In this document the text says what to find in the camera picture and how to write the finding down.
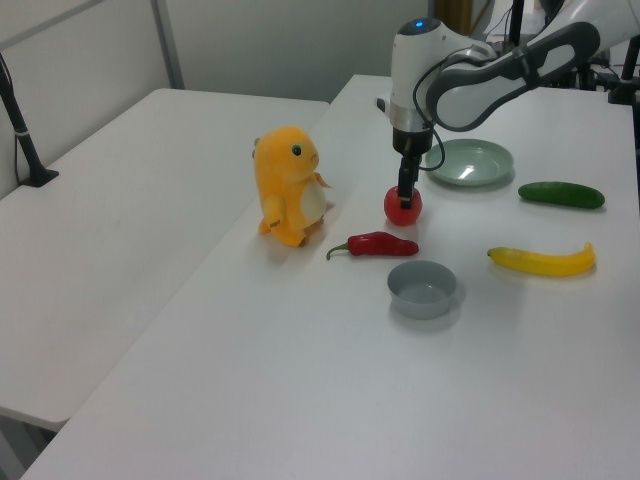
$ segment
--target green plate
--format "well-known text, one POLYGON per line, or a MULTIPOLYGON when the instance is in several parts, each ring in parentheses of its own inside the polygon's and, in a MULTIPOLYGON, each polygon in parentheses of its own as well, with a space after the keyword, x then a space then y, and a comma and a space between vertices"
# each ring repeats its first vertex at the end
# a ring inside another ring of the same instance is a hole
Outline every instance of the green plate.
MULTIPOLYGON (((430 175, 454 185, 475 187, 487 185, 507 176, 513 170, 513 156, 498 144, 484 140, 460 139, 443 143, 444 164, 430 175)), ((434 144, 427 152, 425 164, 440 162, 440 147, 434 144)))

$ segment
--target green cucumber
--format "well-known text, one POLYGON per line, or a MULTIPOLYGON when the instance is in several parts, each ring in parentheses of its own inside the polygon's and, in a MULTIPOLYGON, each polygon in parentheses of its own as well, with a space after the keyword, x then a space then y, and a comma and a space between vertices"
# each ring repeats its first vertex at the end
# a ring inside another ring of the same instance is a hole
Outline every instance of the green cucumber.
POLYGON ((552 203, 578 208, 599 208, 604 195, 595 188, 567 182, 535 182, 522 185, 518 193, 530 202, 552 203))

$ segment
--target red tomato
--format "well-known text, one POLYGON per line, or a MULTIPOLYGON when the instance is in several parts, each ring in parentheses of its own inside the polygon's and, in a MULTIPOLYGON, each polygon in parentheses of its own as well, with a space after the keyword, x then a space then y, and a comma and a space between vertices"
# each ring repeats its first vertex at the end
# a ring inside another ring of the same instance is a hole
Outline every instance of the red tomato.
POLYGON ((406 227, 416 223, 420 212, 422 211, 422 197, 420 192, 413 190, 413 198, 411 199, 411 208, 402 208, 400 198, 398 197, 398 187, 390 188, 384 197, 384 213, 394 225, 406 227))

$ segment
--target plush toy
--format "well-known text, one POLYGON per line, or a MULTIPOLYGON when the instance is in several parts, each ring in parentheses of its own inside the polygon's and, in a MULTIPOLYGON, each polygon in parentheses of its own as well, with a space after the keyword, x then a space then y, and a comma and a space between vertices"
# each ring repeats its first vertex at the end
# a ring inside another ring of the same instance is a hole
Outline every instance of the plush toy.
POLYGON ((263 218, 261 234, 271 232, 285 245, 303 246, 305 229, 322 220, 327 208, 318 150, 298 127, 281 127, 255 142, 253 160, 263 218))

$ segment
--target yellow banana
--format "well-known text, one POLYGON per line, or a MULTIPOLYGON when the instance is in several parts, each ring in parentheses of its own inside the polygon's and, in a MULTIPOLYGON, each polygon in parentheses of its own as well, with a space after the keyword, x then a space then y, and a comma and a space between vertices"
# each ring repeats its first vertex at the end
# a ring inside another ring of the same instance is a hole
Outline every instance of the yellow banana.
POLYGON ((588 242, 585 243, 584 250, 572 255, 543 255, 507 247, 492 248, 487 255, 503 267, 553 277, 584 273, 590 270, 596 261, 593 246, 588 242))

